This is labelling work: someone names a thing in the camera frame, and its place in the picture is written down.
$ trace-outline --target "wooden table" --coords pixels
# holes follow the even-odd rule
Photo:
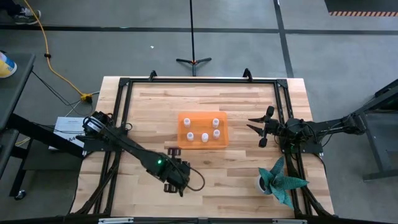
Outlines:
[[[119,78],[104,77],[97,111],[113,112]],[[288,84],[294,116],[311,120],[304,80],[291,78]],[[127,119],[132,130],[128,136],[146,149],[167,152],[168,147],[177,145],[177,116],[183,111],[227,112],[229,146],[217,150],[182,151],[181,158],[189,161],[206,179],[203,190],[192,192],[186,189],[183,197],[164,193],[163,183],[147,174],[135,157],[124,152],[112,216],[294,217],[292,209],[281,205],[273,195],[259,193],[254,187],[257,168],[271,169],[282,154],[272,136],[266,148],[259,148],[259,136],[246,124],[250,123],[248,118],[263,116],[269,105],[276,107],[274,95],[274,87],[267,84],[134,84]],[[122,96],[119,123],[125,96],[126,91]],[[78,210],[97,187],[103,157],[103,152],[96,152],[83,161],[72,211]],[[325,171],[319,158],[303,154],[303,164],[310,182],[308,187],[323,207],[333,213]],[[201,186],[201,178],[192,173],[190,185],[194,188]],[[104,194],[103,206],[106,196],[107,193]],[[298,196],[304,212],[300,190]]]

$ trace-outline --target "translucent orange container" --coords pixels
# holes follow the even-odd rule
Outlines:
[[[184,119],[190,120],[190,127],[186,128]],[[213,120],[217,118],[219,125],[213,127]],[[213,137],[214,130],[220,131],[218,139]],[[187,139],[187,134],[193,133],[193,141]],[[208,134],[208,141],[202,142],[201,135]],[[228,122],[225,112],[180,113],[178,115],[177,144],[181,149],[222,149],[228,146]]]

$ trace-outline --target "white bottle cap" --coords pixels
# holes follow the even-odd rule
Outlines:
[[[193,133],[188,133],[187,139],[188,139],[188,141],[193,141]]]
[[[213,128],[218,128],[219,124],[220,124],[220,121],[217,118],[213,119]]]
[[[184,126],[186,128],[189,128],[191,126],[191,120],[189,120],[189,118],[184,119]]]
[[[219,129],[216,129],[213,131],[213,138],[218,139],[220,137],[220,131]]]
[[[203,134],[201,135],[201,141],[202,141],[202,142],[207,142],[207,141],[209,141],[209,135],[208,135],[207,133],[203,133]]]

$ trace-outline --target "shoe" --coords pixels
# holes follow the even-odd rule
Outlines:
[[[42,16],[39,10],[35,10],[34,12],[38,18]],[[14,22],[17,25],[33,25],[38,23],[33,12],[26,7],[22,7],[21,12],[14,16]]]

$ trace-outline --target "yellow cable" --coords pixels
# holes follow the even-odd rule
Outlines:
[[[49,52],[49,45],[47,43],[47,36],[45,35],[42,23],[40,22],[39,18],[36,16],[36,13],[34,12],[34,10],[32,9],[32,7],[29,5],[29,3],[27,2],[27,0],[24,0],[25,4],[27,5],[27,7],[29,7],[29,9],[32,11],[33,16],[36,18],[37,22],[39,23],[40,28],[42,29],[43,32],[43,36],[44,36],[44,42],[45,42],[45,52],[46,54],[50,54]],[[50,59],[48,57],[47,58],[47,64],[49,65],[49,68],[51,70],[52,73],[56,74],[56,76],[60,77],[63,81],[69,83],[70,86],[72,86],[72,88],[74,88],[79,94],[80,94],[80,98],[82,101],[88,101],[88,98],[92,98],[92,94],[86,94],[86,93],[82,93],[72,82],[70,82],[69,80],[67,80],[65,77],[63,77],[62,75],[60,75],[59,73],[57,73],[52,67],[51,67],[51,63],[50,63]]]

